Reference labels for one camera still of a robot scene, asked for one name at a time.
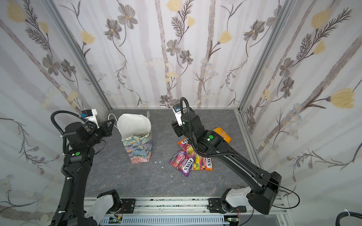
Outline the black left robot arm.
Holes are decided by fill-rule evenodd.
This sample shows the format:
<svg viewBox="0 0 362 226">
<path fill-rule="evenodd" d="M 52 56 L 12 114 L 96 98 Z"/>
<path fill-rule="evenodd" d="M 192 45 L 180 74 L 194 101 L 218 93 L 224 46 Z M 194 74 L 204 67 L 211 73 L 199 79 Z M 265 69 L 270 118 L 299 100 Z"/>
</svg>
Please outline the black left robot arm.
<svg viewBox="0 0 362 226">
<path fill-rule="evenodd" d="M 112 135 L 114 119 L 96 124 L 81 115 L 59 110 L 51 114 L 51 122 L 63 138 L 64 162 L 61 173 L 65 176 L 61 198 L 51 220 L 52 226 L 97 226 L 94 216 L 86 216 L 84 197 L 88 175 L 93 165 L 94 146 Z M 62 129 L 55 120 L 58 114 L 73 115 L 79 119 Z"/>
</svg>

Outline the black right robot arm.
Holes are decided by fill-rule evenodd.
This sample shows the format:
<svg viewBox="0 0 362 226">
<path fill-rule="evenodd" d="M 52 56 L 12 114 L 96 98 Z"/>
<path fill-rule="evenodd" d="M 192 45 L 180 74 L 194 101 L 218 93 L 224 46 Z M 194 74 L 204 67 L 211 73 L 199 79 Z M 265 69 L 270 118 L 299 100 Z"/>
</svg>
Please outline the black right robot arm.
<svg viewBox="0 0 362 226">
<path fill-rule="evenodd" d="M 218 211 L 227 213 L 250 205 L 257 212 L 268 215 L 279 192 L 281 175 L 254 165 L 235 151 L 221 135 L 206 130 L 186 98 L 182 97 L 173 106 L 173 112 L 176 121 L 172 122 L 172 127 L 178 137 L 185 136 L 199 156 L 219 159 L 248 184 L 245 188 L 227 189 L 220 198 Z"/>
</svg>

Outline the floral white paper bag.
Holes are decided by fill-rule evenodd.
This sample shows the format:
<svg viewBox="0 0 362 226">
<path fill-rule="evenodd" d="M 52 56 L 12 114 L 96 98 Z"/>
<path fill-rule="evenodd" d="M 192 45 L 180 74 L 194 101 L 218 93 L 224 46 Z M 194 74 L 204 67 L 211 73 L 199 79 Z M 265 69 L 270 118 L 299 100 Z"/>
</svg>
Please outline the floral white paper bag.
<svg viewBox="0 0 362 226">
<path fill-rule="evenodd" d="M 147 112 L 145 116 L 122 114 L 120 117 L 109 114 L 108 119 L 116 121 L 114 127 L 121 135 L 132 164 L 149 162 L 152 150 L 150 113 Z"/>
</svg>

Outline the yellow mango gummy bag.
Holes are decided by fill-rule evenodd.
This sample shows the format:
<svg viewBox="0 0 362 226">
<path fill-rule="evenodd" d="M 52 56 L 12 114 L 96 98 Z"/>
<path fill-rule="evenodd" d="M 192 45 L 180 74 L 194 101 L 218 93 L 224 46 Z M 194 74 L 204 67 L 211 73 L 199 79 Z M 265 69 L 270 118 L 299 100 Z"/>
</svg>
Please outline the yellow mango gummy bag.
<svg viewBox="0 0 362 226">
<path fill-rule="evenodd" d="M 220 127 L 214 129 L 218 135 L 220 135 L 228 144 L 232 141 L 232 138 Z"/>
</svg>

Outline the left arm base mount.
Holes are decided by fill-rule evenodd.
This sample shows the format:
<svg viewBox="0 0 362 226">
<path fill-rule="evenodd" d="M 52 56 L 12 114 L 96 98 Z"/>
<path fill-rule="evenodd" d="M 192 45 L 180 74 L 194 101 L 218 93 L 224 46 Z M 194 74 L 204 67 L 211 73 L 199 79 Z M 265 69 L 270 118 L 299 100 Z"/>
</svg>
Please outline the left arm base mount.
<svg viewBox="0 0 362 226">
<path fill-rule="evenodd" d="M 97 196 L 95 203 L 85 212 L 84 217 L 93 219 L 99 225 L 107 214 L 133 214 L 136 199 L 120 198 L 118 192 L 110 190 Z"/>
</svg>

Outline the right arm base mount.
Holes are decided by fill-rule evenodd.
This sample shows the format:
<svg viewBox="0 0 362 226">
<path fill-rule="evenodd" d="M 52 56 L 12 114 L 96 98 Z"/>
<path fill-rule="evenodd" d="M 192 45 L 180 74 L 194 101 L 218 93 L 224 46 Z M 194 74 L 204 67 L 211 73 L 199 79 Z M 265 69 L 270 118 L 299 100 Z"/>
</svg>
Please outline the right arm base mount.
<svg viewBox="0 0 362 226">
<path fill-rule="evenodd" d="M 210 213 L 246 213 L 249 205 L 247 194 L 251 192 L 250 187 L 239 189 L 228 188 L 221 198 L 209 198 L 207 209 Z"/>
</svg>

